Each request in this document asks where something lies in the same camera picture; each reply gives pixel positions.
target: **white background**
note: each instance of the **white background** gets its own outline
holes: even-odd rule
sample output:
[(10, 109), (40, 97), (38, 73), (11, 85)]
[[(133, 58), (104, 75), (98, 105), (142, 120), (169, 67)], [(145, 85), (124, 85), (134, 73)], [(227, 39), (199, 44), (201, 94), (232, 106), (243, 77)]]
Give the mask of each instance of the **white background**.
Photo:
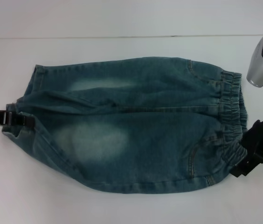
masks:
[[(263, 88), (245, 77), (261, 35), (263, 0), (0, 0), (0, 109), (23, 95), (35, 64), (177, 56), (242, 73), (251, 127), (263, 120)], [(263, 164), (189, 193), (111, 194), (46, 167), (0, 132), (2, 223), (263, 224)]]

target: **jeans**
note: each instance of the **jeans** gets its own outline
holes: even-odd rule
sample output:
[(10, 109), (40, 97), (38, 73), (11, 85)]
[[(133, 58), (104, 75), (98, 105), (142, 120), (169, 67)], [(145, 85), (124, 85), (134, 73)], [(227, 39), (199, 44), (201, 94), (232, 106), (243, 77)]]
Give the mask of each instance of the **jeans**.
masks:
[(37, 65), (3, 133), (78, 182), (116, 193), (193, 191), (247, 154), (241, 74), (181, 58)]

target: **elastic waistband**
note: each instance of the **elastic waistband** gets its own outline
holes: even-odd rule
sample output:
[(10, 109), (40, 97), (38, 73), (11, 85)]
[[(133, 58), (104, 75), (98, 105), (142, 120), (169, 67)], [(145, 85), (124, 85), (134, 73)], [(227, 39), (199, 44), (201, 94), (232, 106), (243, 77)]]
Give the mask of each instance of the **elastic waistband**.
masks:
[(247, 111), (241, 90), (241, 74), (224, 71), (221, 80), (220, 119), (224, 133), (224, 160), (236, 165), (247, 154), (240, 145), (247, 130)]

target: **jeans pocket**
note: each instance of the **jeans pocket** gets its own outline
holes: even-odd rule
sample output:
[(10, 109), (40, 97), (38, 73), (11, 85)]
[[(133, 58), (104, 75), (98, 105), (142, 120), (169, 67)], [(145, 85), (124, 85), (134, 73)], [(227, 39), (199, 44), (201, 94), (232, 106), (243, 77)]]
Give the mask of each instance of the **jeans pocket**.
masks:
[(221, 167), (223, 156), (222, 133), (216, 133), (200, 140), (191, 150), (189, 175), (211, 175)]
[(190, 73), (200, 81), (218, 84), (221, 82), (223, 69), (212, 64), (188, 60)]

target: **blue denim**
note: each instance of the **blue denim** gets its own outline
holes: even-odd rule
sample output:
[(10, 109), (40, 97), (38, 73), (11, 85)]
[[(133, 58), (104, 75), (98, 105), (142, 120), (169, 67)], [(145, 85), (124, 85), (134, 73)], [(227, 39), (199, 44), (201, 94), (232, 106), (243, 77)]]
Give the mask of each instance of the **blue denim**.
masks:
[(34, 130), (3, 133), (80, 183), (116, 193), (174, 193), (222, 181), (247, 154), (241, 75), (181, 58), (37, 65), (7, 110)]

